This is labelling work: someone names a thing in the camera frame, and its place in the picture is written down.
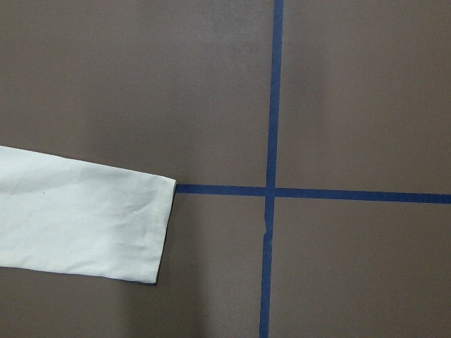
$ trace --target folded cloth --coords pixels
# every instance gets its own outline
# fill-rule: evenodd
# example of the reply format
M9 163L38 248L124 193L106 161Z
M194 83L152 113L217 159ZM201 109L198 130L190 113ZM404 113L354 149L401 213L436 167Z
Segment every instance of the folded cloth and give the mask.
M0 265L155 283L175 180L0 146Z

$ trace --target vertical blue line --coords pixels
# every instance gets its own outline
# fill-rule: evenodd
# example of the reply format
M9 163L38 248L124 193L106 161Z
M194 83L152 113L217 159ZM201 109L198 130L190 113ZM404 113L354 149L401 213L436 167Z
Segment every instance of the vertical blue line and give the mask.
M277 142L280 102L280 68L282 64L283 0L274 1L273 55L271 61L271 94L269 99L268 157L266 163L265 224L263 267L261 271L260 338L269 336L271 268L273 256L274 202L276 198Z

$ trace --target white fabric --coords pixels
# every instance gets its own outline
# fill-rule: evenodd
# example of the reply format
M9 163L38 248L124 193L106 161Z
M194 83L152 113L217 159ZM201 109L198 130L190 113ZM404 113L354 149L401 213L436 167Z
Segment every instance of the white fabric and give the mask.
M155 283L175 180L0 146L0 265Z

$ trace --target brown floor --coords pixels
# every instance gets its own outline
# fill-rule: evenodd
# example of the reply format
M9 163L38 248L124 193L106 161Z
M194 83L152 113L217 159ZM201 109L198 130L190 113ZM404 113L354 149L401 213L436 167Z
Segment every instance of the brown floor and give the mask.
M5 1L0 144L263 187L272 18L272 1ZM278 186L450 194L450 18L285 0ZM450 217L277 199L270 337L451 337ZM0 337L258 337L264 230L264 198L176 194L157 285L0 268Z

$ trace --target brown tile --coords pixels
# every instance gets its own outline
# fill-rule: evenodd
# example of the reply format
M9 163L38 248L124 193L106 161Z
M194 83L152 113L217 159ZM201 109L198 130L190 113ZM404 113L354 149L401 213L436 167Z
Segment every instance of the brown tile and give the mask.
M0 144L264 185L272 1L9 1Z
M9 337L258 337L263 199L175 197L156 286L0 268Z
M446 1L286 1L278 186L450 193Z
M451 207L279 199L272 337L449 337Z

